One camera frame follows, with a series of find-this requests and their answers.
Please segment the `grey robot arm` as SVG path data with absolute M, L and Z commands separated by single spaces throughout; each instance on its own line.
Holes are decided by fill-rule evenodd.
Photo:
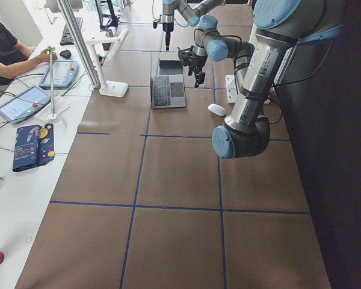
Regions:
M 162 23 L 162 30 L 165 32 L 165 50 L 168 51 L 170 47 L 171 33 L 174 31 L 175 11 L 180 13 L 189 26 L 195 27 L 203 15 L 225 3 L 224 0 L 205 0 L 192 8 L 186 0 L 163 0 L 162 15 L 159 22 Z
M 232 50 L 216 27 L 198 36 L 213 60 L 232 58 L 238 97 L 230 115 L 212 132 L 215 153 L 225 159 L 261 154 L 270 140 L 264 102 L 286 51 L 307 42 L 336 38 L 346 1 L 256 1 L 254 49 L 247 43 Z

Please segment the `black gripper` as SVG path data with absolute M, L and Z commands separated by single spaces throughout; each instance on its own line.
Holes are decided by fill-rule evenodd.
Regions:
M 173 22 L 164 22 L 162 24 L 165 34 L 165 50 L 170 49 L 171 32 L 173 32 Z
M 195 76 L 194 87 L 198 88 L 201 84 L 205 82 L 205 73 L 202 71 L 206 63 L 206 57 L 191 54 L 187 56 L 187 60 L 188 60 L 188 76 L 194 74 Z

